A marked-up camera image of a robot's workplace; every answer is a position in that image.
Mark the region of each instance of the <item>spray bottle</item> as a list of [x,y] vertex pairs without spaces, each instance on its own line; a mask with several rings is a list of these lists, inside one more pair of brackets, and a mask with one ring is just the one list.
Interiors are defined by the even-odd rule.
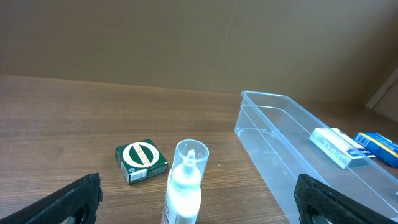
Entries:
[[197,220],[201,190],[209,150],[196,140],[180,141],[175,148],[161,224],[194,224]]

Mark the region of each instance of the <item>clear plastic cap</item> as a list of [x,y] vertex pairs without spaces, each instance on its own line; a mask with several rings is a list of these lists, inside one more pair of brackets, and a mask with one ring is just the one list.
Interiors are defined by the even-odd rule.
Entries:
[[180,141],[175,148],[172,172],[181,164],[182,173],[188,177],[188,175],[193,175],[197,168],[200,172],[201,183],[208,158],[209,150],[202,142],[193,139]]

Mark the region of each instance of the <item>plastic bin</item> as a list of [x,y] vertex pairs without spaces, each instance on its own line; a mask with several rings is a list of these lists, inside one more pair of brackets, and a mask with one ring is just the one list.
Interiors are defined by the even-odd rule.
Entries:
[[365,166],[339,167],[309,140],[315,128],[329,127],[289,97],[254,91],[243,91],[242,97],[235,132],[291,223],[300,223],[294,200],[299,174],[398,220],[398,180],[390,173],[354,147]]

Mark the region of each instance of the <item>circular logo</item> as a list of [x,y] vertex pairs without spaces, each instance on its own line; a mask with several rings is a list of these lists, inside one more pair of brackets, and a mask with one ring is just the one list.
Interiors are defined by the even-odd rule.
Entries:
[[[145,155],[144,151],[142,150],[141,146],[144,146],[151,151],[151,153],[153,155],[152,161],[148,160],[148,158]],[[130,156],[131,148],[133,148],[137,152],[138,158],[141,160],[142,164],[139,164],[136,161],[134,161],[133,159],[131,159],[131,156]],[[159,160],[159,151],[156,149],[155,146],[153,146],[149,143],[135,142],[135,143],[132,143],[132,144],[126,146],[126,148],[124,148],[123,159],[130,166],[137,167],[137,168],[145,168],[145,167],[154,165]]]

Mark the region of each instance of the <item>wood grain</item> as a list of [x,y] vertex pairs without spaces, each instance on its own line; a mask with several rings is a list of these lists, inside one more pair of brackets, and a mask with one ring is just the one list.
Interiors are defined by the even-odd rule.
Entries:
[[[97,223],[159,223],[167,175],[128,185],[114,147],[152,138],[172,162],[177,143],[192,138],[210,150],[197,223],[287,223],[234,133],[240,103],[226,93],[0,75],[0,218],[99,172]],[[302,103],[350,135],[398,140],[398,125],[374,113]]]

